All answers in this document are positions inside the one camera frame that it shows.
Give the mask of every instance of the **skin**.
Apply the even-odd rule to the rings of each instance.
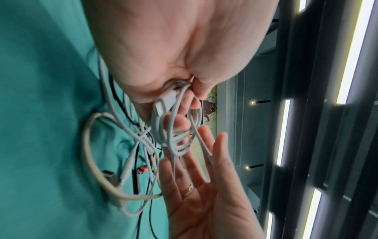
[[[152,102],[170,80],[194,76],[176,118],[256,53],[278,0],[82,0],[96,46],[114,79],[149,122]]]
[[[210,152],[213,162],[206,157],[210,182],[189,151],[183,161],[194,189],[187,196],[190,181],[180,161],[176,161],[176,178],[173,178],[170,154],[159,165],[161,192],[167,207],[169,238],[176,239],[265,239],[255,213],[244,192],[228,153],[228,136],[218,135],[214,140],[210,129],[198,129]]]

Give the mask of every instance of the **gold ring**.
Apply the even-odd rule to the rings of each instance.
[[[186,189],[183,193],[181,193],[182,198],[186,198],[187,196],[189,196],[189,194],[191,194],[193,188],[194,188],[193,185],[190,185],[190,187],[188,189]]]

